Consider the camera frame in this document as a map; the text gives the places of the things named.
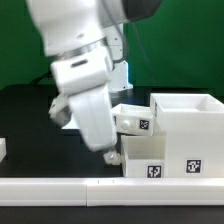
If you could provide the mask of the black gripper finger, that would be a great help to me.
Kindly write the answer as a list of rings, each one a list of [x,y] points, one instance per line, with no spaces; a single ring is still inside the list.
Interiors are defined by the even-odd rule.
[[[121,156],[117,151],[108,151],[103,155],[104,161],[107,165],[120,165]]]

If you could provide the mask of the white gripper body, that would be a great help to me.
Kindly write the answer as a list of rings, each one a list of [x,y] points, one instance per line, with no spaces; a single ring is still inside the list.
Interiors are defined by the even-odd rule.
[[[70,96],[68,102],[83,140],[91,151],[115,146],[117,134],[107,85]]]

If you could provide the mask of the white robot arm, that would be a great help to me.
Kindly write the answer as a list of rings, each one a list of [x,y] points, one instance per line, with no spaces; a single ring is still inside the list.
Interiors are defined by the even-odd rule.
[[[108,90],[117,63],[105,29],[152,17],[163,0],[25,0],[42,37],[59,96],[49,110],[62,124],[75,119],[89,150],[118,165],[117,133]]]

